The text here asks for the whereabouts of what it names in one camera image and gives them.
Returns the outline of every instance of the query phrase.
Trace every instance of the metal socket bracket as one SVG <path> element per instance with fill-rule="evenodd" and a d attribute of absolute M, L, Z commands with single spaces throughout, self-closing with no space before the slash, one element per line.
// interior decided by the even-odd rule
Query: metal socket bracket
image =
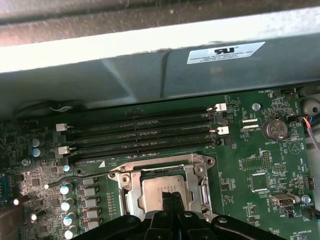
<path fill-rule="evenodd" d="M 163 211 L 162 192 L 179 192 L 185 211 L 202 213 L 210 222 L 207 170 L 215 163 L 213 157 L 194 153 L 152 158 L 119 165 L 111 170 L 119 172 L 108 177 L 118 183 L 121 215 L 144 220 L 147 212 Z"/>

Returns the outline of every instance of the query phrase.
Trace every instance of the white label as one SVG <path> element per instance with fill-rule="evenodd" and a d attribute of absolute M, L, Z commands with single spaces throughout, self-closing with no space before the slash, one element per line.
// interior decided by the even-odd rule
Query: white label
<path fill-rule="evenodd" d="M 252 54 L 254 54 L 263 44 L 265 44 L 265 41 L 194 50 L 189 53 L 186 64 L 200 64 L 214 61 L 248 58 L 252 56 Z"/>

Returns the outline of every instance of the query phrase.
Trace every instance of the gray metal panel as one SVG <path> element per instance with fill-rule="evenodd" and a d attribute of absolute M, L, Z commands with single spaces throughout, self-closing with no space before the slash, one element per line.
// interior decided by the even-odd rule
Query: gray metal panel
<path fill-rule="evenodd" d="M 166 63 L 164 97 L 269 88 L 316 79 L 320 76 L 319 37 L 268 39 L 250 57 L 196 64 L 187 64 L 190 49 L 172 51 Z"/>
<path fill-rule="evenodd" d="M 319 19 L 314 7 L 0 47 L 0 118 L 39 100 L 93 109 L 312 81 Z M 0 45 L 21 40 L 10 34 Z M 187 64 L 191 50 L 257 42 L 248 58 Z"/>

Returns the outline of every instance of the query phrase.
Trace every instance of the wire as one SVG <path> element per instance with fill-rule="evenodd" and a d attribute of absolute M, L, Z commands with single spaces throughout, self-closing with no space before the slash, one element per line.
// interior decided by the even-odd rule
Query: wire
<path fill-rule="evenodd" d="M 103 177 L 106 175 L 110 175 L 110 174 L 115 174 L 115 173 L 119 173 L 119 171 L 107 171 L 107 172 L 103 172 L 103 173 L 98 173 L 98 174 L 92 174 L 92 175 L 87 175 L 87 176 L 66 176 L 61 178 L 60 180 L 53 182 L 53 183 L 48 183 L 46 185 L 44 185 L 45 189 L 50 189 L 53 187 L 56 187 L 60 184 L 62 184 L 65 181 L 68 180 L 74 180 L 74 179 L 78 179 L 78 180 L 84 180 L 84 179 L 92 179 L 92 178 L 98 178 L 98 177 Z"/>
<path fill-rule="evenodd" d="M 306 124 L 306 131 L 308 132 L 316 151 L 320 155 L 320 148 L 319 148 L 317 139 L 315 137 L 315 134 L 314 134 L 314 132 L 313 132 L 313 130 L 311 128 L 311 125 L 310 125 L 310 123 L 309 123 L 309 121 L 307 120 L 306 117 L 303 117 L 303 120 L 305 121 L 305 124 Z"/>
<path fill-rule="evenodd" d="M 307 130 L 308 130 L 308 129 L 311 129 L 311 125 L 310 125 L 309 121 L 307 120 L 307 118 L 306 118 L 306 117 L 303 117 L 302 119 L 305 121 Z"/>

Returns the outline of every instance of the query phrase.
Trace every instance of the screw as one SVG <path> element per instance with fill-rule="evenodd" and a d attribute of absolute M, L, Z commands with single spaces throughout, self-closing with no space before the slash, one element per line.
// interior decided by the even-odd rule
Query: screw
<path fill-rule="evenodd" d="M 28 159 L 23 159 L 23 160 L 21 161 L 21 165 L 24 166 L 24 167 L 27 167 L 29 164 L 30 164 L 30 162 L 29 162 Z"/>
<path fill-rule="evenodd" d="M 259 111 L 261 109 L 261 105 L 255 102 L 254 104 L 252 104 L 252 109 L 253 111 Z"/>
<path fill-rule="evenodd" d="M 123 175 L 123 176 L 121 177 L 121 182 L 122 182 L 123 184 L 128 184 L 128 183 L 130 182 L 130 177 L 129 177 L 129 175 Z"/>
<path fill-rule="evenodd" d="M 304 203 L 304 204 L 309 204 L 311 203 L 311 198 L 308 196 L 308 195 L 303 195 L 301 197 L 301 201 Z"/>
<path fill-rule="evenodd" d="M 227 221 L 227 219 L 225 219 L 224 217 L 220 217 L 220 218 L 218 219 L 218 222 L 221 223 L 221 224 L 226 224 L 228 221 Z"/>
<path fill-rule="evenodd" d="M 186 212 L 184 213 L 184 216 L 185 216 L 186 218 L 191 218 L 191 217 L 192 217 L 192 212 L 186 211 Z"/>
<path fill-rule="evenodd" d="M 202 173 L 204 170 L 205 170 L 205 169 L 204 169 L 203 166 L 198 166 L 198 167 L 196 168 L 196 171 L 197 171 L 198 173 Z"/>

